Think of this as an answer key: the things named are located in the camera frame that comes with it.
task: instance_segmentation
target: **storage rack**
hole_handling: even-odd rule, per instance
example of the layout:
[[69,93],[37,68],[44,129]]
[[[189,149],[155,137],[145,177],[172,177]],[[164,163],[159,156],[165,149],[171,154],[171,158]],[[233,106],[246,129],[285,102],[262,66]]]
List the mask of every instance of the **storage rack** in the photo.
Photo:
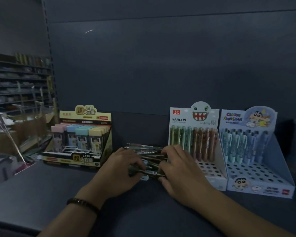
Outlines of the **storage rack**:
[[[31,83],[34,84],[36,100],[41,101],[40,90],[39,88],[43,88],[43,99],[45,103],[45,107],[52,105],[52,103],[48,102],[48,87],[47,87],[47,76],[50,75],[50,68],[49,67],[42,67],[42,66],[31,66],[31,65],[24,65],[20,63],[14,62],[7,62],[7,61],[0,61],[0,83],[6,82],[5,85],[0,85],[0,96],[24,96],[23,102],[24,104],[32,104],[34,105],[34,99],[31,92],[31,87],[33,86]],[[1,73],[13,73],[13,76],[10,75],[2,75]],[[33,77],[23,77],[24,75],[34,75]],[[20,83],[20,87],[27,88],[24,91],[18,92],[17,89],[17,81]],[[13,88],[15,87],[15,91],[9,92],[8,90],[3,91],[5,88]],[[0,109],[4,105],[8,104],[17,104],[21,103],[21,100],[15,101],[4,101],[0,102]],[[27,106],[25,110],[32,110],[34,106]],[[17,113],[19,110],[5,110],[3,109],[1,112],[5,112],[8,114]]]

